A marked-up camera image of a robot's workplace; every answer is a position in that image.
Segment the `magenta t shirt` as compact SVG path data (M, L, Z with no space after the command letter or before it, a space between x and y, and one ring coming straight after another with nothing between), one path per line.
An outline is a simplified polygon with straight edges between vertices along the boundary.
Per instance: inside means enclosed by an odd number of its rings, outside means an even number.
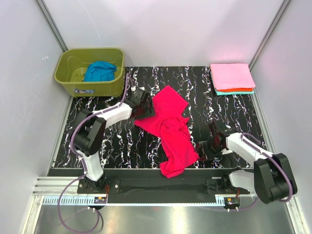
M188 102L168 85L153 97L153 105L155 116L136 120L134 124L160 138L168 159L160 163L160 170L166 178L172 178L199 159L191 143L189 118L182 116Z

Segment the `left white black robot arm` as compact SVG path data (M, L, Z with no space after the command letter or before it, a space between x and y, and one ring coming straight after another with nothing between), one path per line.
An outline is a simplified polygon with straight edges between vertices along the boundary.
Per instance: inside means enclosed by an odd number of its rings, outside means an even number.
M112 107L96 112L84 109L79 113L70 138L70 151L78 156L83 166L79 193L102 193L108 188L99 159L105 130L123 120L140 120L153 116L155 111L151 94L143 88L132 88L128 97L123 96Z

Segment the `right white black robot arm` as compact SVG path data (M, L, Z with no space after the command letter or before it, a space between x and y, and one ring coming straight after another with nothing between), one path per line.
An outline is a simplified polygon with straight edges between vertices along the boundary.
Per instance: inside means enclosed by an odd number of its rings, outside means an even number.
M222 176L221 187L226 193L244 189L255 193L265 204L289 202L297 193L297 185L287 156L274 154L260 147L260 142L249 133L236 128L209 124L211 137L200 141L196 151L202 161L223 158L236 153L249 163L253 171L236 168Z

